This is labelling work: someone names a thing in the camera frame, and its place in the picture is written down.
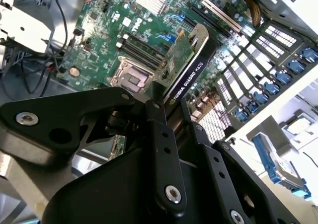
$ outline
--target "black cable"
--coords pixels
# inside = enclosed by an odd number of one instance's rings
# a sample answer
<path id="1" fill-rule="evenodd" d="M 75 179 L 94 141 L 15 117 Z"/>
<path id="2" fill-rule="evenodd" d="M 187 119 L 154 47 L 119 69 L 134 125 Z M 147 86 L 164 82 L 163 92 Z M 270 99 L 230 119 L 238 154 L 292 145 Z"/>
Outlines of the black cable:
<path id="1" fill-rule="evenodd" d="M 58 8 L 59 8 L 59 10 L 61 12 L 61 16 L 62 16 L 62 19 L 63 19 L 64 29 L 65 29 L 64 44 L 62 45 L 62 47 L 58 51 L 56 51 L 55 53 L 53 52 L 53 54 L 51 56 L 49 56 L 39 68 L 35 69 L 34 71 L 30 71 L 28 73 L 22 72 L 21 76 L 22 76 L 22 79 L 23 79 L 23 83 L 24 83 L 25 88 L 27 89 L 28 93 L 30 93 L 30 94 L 34 94 L 36 92 L 36 90 L 39 88 L 39 86 L 40 86 L 40 84 L 41 84 L 41 82 L 43 80 L 43 76 L 44 76 L 44 73 L 45 73 L 45 70 L 46 70 L 46 65 L 47 65 L 48 62 L 50 62 L 53 59 L 53 63 L 55 63 L 55 67 L 57 67 L 57 69 L 58 69 L 58 64 L 57 64 L 56 57 L 65 49 L 65 47 L 67 45 L 68 28 L 67 28 L 66 18 L 65 18 L 65 15 L 64 15 L 64 12 L 62 10 L 62 7 L 60 5 L 59 0 L 55 0 L 55 2 L 56 2 L 56 5 L 58 6 Z M 30 75 L 30 74 L 36 74 L 36 73 L 38 73 L 40 71 L 42 71 L 42 73 L 41 73 L 41 76 L 39 78 L 39 81 L 38 81 L 37 85 L 35 86 L 34 90 L 31 91 L 30 88 L 29 88 L 29 85 L 27 84 L 27 81 L 26 81 L 25 77 L 27 75 Z M 40 97 L 42 97 L 44 95 L 44 93 L 46 92 L 50 79 L 51 79 L 51 71 L 48 74 L 47 80 L 45 82 L 45 85 L 44 85 L 44 88 L 43 88 L 43 90 L 41 92 Z"/>
<path id="2" fill-rule="evenodd" d="M 8 93 L 8 90 L 6 89 L 5 77 L 6 77 L 7 73 L 9 72 L 9 70 L 11 69 L 11 67 L 13 66 L 13 63 L 14 63 L 19 51 L 20 51 L 20 49 L 18 46 L 13 49 L 13 51 L 10 55 L 9 61 L 4 67 L 2 77 L 1 77 L 2 90 L 3 90 L 4 94 L 12 101 L 15 101 L 15 99 Z"/>
<path id="3" fill-rule="evenodd" d="M 318 168 L 318 165 L 316 164 L 316 162 L 313 160 L 313 158 L 311 158 L 307 153 L 303 152 L 304 155 L 306 155 L 308 158 L 310 158 L 312 160 L 312 162 L 314 163 L 314 165 Z"/>
<path id="4" fill-rule="evenodd" d="M 21 66 L 21 71 L 24 72 L 23 61 L 21 61 L 20 66 Z M 28 82 L 26 80 L 26 77 L 24 77 L 24 76 L 22 77 L 25 89 L 27 90 L 27 92 L 29 94 L 34 94 L 36 92 L 36 90 L 39 89 L 39 86 L 41 85 L 41 82 L 43 80 L 44 73 L 45 73 L 45 69 L 42 70 L 40 78 L 39 78 L 37 84 L 35 85 L 35 87 L 34 87 L 34 89 L 32 91 L 31 91 L 30 86 L 29 86 L 29 84 L 28 84 Z"/>
<path id="5" fill-rule="evenodd" d="M 41 94 L 39 95 L 39 97 L 44 96 L 46 90 L 48 89 L 48 86 L 49 86 L 49 83 L 50 83 L 50 80 L 51 80 L 51 75 L 52 75 L 52 71 L 49 71 L 48 77 L 46 78 L 46 82 L 45 82 L 44 88 L 43 88 Z"/>

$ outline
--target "black ram slot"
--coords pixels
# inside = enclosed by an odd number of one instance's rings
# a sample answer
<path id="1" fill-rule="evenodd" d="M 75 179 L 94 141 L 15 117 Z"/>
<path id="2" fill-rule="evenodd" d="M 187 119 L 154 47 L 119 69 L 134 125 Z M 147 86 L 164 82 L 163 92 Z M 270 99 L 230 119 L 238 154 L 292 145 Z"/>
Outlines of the black ram slot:
<path id="1" fill-rule="evenodd" d="M 149 44 L 145 43 L 144 41 L 138 39 L 136 36 L 134 36 L 133 34 L 127 32 L 127 34 L 129 35 L 130 39 L 136 40 L 138 41 L 140 44 L 144 45 L 145 47 L 147 47 L 148 49 L 152 50 L 153 53 L 158 54 L 159 56 L 161 56 L 162 58 L 164 58 L 164 54 L 162 54 L 161 52 L 159 52 L 158 50 L 154 49 L 153 47 L 151 47 Z"/>
<path id="2" fill-rule="evenodd" d="M 198 16 L 200 16 L 203 20 L 205 20 L 208 24 L 210 24 L 212 27 L 214 27 L 219 33 L 223 34 L 225 37 L 229 38 L 231 37 L 231 34 L 226 31 L 224 28 L 219 26 L 217 23 L 215 23 L 213 20 L 211 20 L 206 14 L 204 14 L 203 11 L 201 11 L 198 7 L 192 5 L 191 10 L 196 13 Z"/>
<path id="3" fill-rule="evenodd" d="M 187 16 L 185 16 L 183 21 L 186 22 L 188 25 L 192 26 L 193 28 L 196 26 L 196 22 L 194 22 L 192 19 L 190 19 Z"/>
<path id="4" fill-rule="evenodd" d="M 158 58 L 155 58 L 154 56 L 148 54 L 147 52 L 141 50 L 140 48 L 138 48 L 136 45 L 128 42 L 128 41 L 125 41 L 124 42 L 124 46 L 131 49 L 132 51 L 134 51 L 136 54 L 140 55 L 141 57 L 149 60 L 149 61 L 152 61 L 154 64 L 159 64 L 161 63 L 161 60 L 158 59 Z"/>
<path id="5" fill-rule="evenodd" d="M 138 61 L 139 63 L 143 64 L 144 66 L 150 68 L 153 71 L 156 71 L 158 66 L 149 62 L 147 59 L 140 57 L 138 54 L 136 54 L 134 51 L 132 51 L 131 49 L 122 46 L 120 49 L 120 51 L 125 52 L 126 54 L 128 54 L 129 56 L 131 56 L 132 58 L 134 58 L 136 61 Z"/>

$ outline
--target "pcie slot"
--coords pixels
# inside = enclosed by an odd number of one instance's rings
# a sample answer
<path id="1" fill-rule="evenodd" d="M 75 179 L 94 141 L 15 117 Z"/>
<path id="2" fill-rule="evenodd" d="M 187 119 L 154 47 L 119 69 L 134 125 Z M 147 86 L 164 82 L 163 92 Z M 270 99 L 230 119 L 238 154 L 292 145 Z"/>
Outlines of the pcie slot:
<path id="1" fill-rule="evenodd" d="M 206 14 L 204 14 L 199 8 L 192 5 L 191 10 L 196 13 L 198 16 L 200 16 L 203 20 L 205 20 L 212 28 L 215 28 L 219 33 L 223 34 L 225 37 L 230 38 L 231 34 L 226 31 L 224 28 L 219 26 L 217 23 L 215 23 L 213 20 L 211 20 Z"/>
<path id="2" fill-rule="evenodd" d="M 190 19 L 188 16 L 185 16 L 183 21 L 186 22 L 188 25 L 192 26 L 193 28 L 197 25 L 197 23 Z"/>
<path id="3" fill-rule="evenodd" d="M 201 3 L 209 9 L 213 14 L 223 20 L 230 28 L 239 33 L 242 27 L 236 23 L 233 19 L 231 19 L 227 14 L 225 14 L 222 10 L 220 10 L 216 5 L 214 5 L 209 0 L 203 0 Z"/>
<path id="4" fill-rule="evenodd" d="M 131 40 L 136 40 L 138 43 L 142 44 L 143 46 L 147 47 L 148 49 L 150 49 L 153 53 L 156 53 L 158 56 L 162 57 L 162 59 L 164 58 L 164 54 L 162 54 L 161 52 L 159 52 L 158 50 L 154 49 L 153 47 L 151 47 L 149 44 L 145 43 L 144 41 L 138 39 L 135 35 L 127 32 L 127 34 L 129 35 L 128 39 Z"/>

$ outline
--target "black metal bracket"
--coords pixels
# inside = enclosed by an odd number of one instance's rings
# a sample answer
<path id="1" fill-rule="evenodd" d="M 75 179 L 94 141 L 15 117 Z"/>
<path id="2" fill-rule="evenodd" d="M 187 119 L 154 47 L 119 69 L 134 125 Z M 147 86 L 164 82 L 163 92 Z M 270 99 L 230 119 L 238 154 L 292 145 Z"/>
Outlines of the black metal bracket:
<path id="1" fill-rule="evenodd" d="M 31 118 L 25 117 L 21 124 L 21 112 L 38 120 L 28 126 L 23 122 Z M 211 147 L 202 126 L 190 120 L 184 100 L 166 120 L 162 95 L 142 103 L 114 87 L 9 103 L 0 108 L 0 124 L 0 150 L 42 165 L 44 172 L 65 166 L 79 147 L 114 134 L 127 137 L 123 155 L 54 195 L 44 224 L 105 219 L 299 224 L 230 146 Z"/>

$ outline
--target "motherboard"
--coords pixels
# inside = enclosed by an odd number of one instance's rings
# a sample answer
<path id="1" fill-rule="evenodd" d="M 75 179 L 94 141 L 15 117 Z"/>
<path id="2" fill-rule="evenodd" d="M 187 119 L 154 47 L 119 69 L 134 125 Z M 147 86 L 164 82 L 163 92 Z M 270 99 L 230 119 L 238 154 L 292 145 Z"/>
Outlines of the motherboard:
<path id="1" fill-rule="evenodd" d="M 224 11 L 236 26 L 206 3 Z M 79 91 L 125 83 L 126 89 L 140 92 L 158 73 L 177 36 L 189 34 L 197 23 L 208 28 L 220 49 L 189 93 L 209 93 L 215 75 L 253 33 L 243 0 L 86 0 L 74 31 L 74 46 L 62 62 L 68 72 L 57 79 Z"/>

